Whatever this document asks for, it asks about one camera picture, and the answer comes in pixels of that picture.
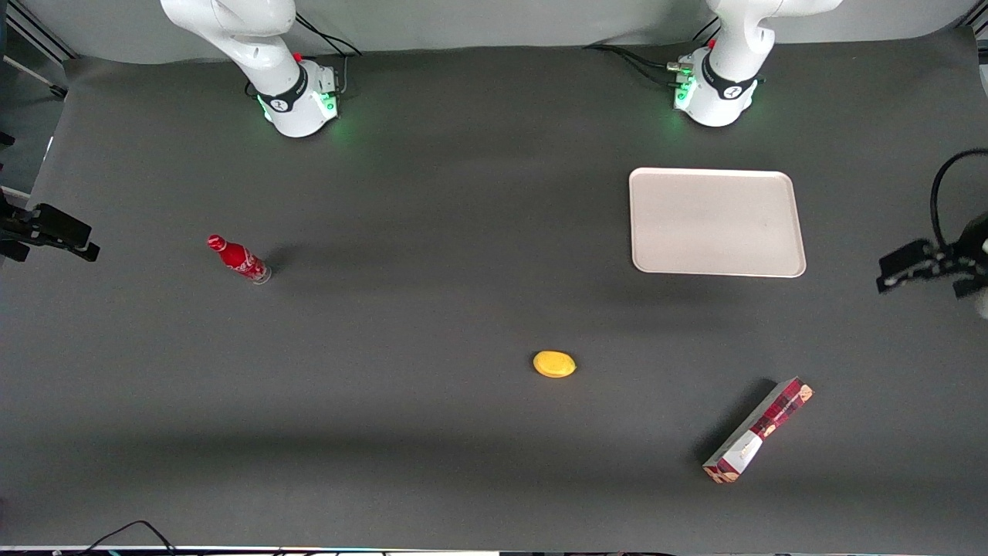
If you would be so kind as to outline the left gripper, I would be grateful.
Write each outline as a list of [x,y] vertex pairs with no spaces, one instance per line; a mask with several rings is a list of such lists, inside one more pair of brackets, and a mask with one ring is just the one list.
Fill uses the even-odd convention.
[[929,281],[943,276],[956,276],[952,283],[954,296],[962,300],[984,293],[987,287],[987,215],[971,219],[953,243],[942,235],[936,217],[936,244],[927,239],[915,239],[880,258],[880,274],[876,278],[878,294],[913,281]]

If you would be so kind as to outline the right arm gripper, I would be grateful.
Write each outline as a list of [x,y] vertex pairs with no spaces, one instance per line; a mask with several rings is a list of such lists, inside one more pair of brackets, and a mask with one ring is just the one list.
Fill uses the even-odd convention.
[[14,263],[24,263],[32,244],[68,251],[88,263],[95,263],[100,247],[92,243],[92,226],[71,217],[67,212],[45,203],[27,205],[1,191],[1,256]]

